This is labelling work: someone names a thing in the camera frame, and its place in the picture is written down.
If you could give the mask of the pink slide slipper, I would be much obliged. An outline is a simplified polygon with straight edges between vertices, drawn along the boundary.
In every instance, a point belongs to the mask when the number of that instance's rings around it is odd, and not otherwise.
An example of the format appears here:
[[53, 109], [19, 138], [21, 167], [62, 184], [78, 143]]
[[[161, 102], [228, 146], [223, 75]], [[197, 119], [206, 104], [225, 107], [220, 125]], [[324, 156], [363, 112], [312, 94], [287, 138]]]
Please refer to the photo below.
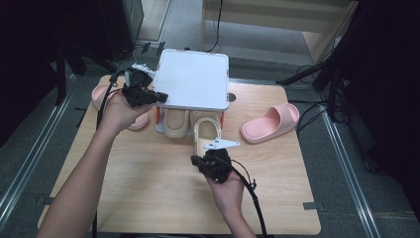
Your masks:
[[300, 113], [290, 103], [271, 106], [263, 116], [255, 118], [243, 125], [241, 134], [252, 144], [259, 144], [293, 130]]
[[[98, 84], [91, 92], [91, 103], [93, 107], [99, 111], [104, 98], [106, 97], [106, 91], [109, 85], [106, 83]], [[110, 98], [115, 92], [118, 91], [118, 88], [115, 86], [111, 87], [110, 93], [106, 98]], [[139, 131], [144, 128], [149, 123], [149, 116], [147, 114], [143, 114], [136, 119], [136, 121], [129, 127], [130, 131]]]

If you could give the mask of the person's right hand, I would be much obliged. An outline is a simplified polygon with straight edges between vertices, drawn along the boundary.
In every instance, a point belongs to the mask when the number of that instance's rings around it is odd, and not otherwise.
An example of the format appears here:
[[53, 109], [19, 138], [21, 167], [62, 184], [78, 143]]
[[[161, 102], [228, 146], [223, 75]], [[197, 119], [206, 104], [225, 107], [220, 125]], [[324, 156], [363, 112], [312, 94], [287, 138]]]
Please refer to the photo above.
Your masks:
[[244, 185], [238, 175], [230, 173], [222, 183], [209, 177], [206, 177], [206, 180], [213, 193], [216, 206], [222, 214], [241, 212]]

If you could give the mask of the dark metal cabinet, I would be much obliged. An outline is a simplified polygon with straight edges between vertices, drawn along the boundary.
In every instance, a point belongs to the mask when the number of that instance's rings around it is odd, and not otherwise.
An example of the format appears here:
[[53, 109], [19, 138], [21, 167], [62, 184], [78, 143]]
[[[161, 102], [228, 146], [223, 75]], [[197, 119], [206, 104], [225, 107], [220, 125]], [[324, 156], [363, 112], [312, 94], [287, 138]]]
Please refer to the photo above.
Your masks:
[[144, 21], [142, 0], [98, 0], [112, 60], [131, 52]]

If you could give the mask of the light wooden cabinet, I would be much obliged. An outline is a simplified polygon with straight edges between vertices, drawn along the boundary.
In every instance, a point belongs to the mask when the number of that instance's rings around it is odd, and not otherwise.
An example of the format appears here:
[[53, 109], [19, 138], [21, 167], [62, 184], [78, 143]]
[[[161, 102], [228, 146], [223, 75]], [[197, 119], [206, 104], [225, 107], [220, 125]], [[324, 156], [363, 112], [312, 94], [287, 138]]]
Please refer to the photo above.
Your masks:
[[201, 0], [200, 47], [206, 20], [300, 31], [312, 60], [327, 55], [333, 41], [347, 31], [357, 0]]

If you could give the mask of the white two-tier shoe rack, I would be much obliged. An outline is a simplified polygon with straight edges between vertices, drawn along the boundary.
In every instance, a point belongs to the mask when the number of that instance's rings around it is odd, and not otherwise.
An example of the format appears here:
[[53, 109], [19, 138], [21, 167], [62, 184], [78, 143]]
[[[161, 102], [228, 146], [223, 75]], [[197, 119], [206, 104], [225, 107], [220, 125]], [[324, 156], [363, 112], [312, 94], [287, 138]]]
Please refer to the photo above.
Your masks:
[[229, 58], [222, 54], [164, 50], [161, 53], [154, 90], [168, 95], [158, 103], [156, 130], [164, 133], [167, 109], [216, 112], [229, 108]]

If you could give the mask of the person's left hand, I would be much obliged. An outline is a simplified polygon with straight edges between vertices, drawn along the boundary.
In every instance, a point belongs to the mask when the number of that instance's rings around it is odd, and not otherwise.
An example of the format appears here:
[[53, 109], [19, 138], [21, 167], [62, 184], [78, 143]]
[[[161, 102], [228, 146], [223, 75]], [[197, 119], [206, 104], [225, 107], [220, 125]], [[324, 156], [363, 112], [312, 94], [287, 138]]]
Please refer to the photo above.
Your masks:
[[117, 135], [125, 129], [140, 130], [149, 121], [150, 104], [132, 107], [121, 93], [113, 94], [106, 103], [99, 131]]

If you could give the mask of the black tripod stand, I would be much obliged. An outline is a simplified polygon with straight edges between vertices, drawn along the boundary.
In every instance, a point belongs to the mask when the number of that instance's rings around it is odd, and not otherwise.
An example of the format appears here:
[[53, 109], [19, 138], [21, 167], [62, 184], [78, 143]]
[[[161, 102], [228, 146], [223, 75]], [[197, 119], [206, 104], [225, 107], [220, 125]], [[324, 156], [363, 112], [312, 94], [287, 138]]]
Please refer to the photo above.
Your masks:
[[330, 85], [327, 99], [327, 113], [333, 121], [335, 121], [335, 102], [340, 80], [339, 60], [344, 57], [345, 49], [355, 33], [355, 25], [358, 23], [359, 19], [354, 17], [354, 13], [358, 8], [358, 3], [359, 0], [350, 3], [343, 21], [340, 23], [338, 31], [333, 37], [334, 40], [339, 38], [340, 41], [331, 45], [330, 53], [327, 56], [308, 69], [305, 69], [290, 78], [277, 80], [275, 82], [279, 85], [290, 85], [306, 76], [318, 73], [312, 83], [312, 87], [315, 91], [322, 91], [327, 85]]

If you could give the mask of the metal floor rail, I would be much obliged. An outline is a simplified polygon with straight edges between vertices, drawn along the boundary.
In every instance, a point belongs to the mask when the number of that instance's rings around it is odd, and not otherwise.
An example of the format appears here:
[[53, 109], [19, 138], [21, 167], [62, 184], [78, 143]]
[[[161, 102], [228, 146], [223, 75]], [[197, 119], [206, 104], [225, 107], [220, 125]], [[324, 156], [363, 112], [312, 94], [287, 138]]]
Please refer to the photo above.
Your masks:
[[47, 96], [0, 149], [0, 233], [62, 118], [77, 80], [78, 75], [72, 74], [65, 81], [68, 93], [58, 105], [53, 96]]
[[350, 161], [350, 157], [345, 149], [344, 143], [341, 139], [336, 123], [333, 121], [334, 111], [333, 107], [326, 106], [326, 115], [324, 116], [324, 123], [327, 128], [330, 140], [333, 144], [335, 153], [337, 155], [342, 173], [345, 177], [348, 189], [350, 191], [352, 200], [357, 210], [358, 217], [365, 231], [367, 238], [381, 238], [376, 221], [368, 204], [367, 197], [363, 191], [362, 186], [357, 178]]

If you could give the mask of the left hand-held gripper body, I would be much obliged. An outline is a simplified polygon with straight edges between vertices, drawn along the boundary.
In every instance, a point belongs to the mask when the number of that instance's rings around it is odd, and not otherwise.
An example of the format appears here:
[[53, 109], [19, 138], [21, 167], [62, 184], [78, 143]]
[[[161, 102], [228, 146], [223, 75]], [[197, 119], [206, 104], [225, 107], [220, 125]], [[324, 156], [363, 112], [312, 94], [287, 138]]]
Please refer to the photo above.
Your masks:
[[146, 72], [129, 67], [125, 71], [125, 79], [122, 92], [132, 107], [152, 104], [157, 101], [155, 93], [149, 90], [153, 79]]

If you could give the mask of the black metal stand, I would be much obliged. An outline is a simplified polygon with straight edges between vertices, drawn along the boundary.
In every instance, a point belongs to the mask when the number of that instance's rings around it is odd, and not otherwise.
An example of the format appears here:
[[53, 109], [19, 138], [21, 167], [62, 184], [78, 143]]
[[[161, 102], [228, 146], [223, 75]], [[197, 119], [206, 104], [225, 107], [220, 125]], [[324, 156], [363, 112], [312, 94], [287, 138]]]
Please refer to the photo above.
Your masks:
[[62, 42], [56, 49], [56, 88], [55, 105], [60, 105], [66, 96], [66, 71], [68, 64], [75, 74], [84, 75], [86, 66], [81, 58], [81, 47], [74, 42]]

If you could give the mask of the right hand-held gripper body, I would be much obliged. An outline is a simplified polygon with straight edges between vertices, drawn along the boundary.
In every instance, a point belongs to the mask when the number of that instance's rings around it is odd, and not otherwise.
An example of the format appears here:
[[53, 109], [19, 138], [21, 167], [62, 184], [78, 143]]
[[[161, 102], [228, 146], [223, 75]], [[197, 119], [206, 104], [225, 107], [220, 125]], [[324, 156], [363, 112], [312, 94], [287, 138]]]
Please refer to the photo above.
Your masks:
[[224, 182], [232, 170], [231, 159], [227, 149], [239, 146], [240, 143], [238, 141], [220, 138], [205, 144], [206, 153], [202, 158], [206, 161], [206, 164], [198, 166], [199, 171], [219, 183]]

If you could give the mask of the beige clog with holes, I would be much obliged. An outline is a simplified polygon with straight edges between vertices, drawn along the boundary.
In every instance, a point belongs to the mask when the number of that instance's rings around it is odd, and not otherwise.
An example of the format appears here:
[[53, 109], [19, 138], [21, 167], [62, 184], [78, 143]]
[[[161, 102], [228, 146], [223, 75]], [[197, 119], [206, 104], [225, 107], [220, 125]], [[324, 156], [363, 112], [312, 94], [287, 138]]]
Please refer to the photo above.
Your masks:
[[163, 131], [168, 138], [182, 138], [189, 128], [189, 111], [168, 108], [163, 117]]
[[193, 130], [194, 155], [202, 157], [209, 144], [222, 135], [221, 116], [216, 111], [192, 111], [190, 123]]

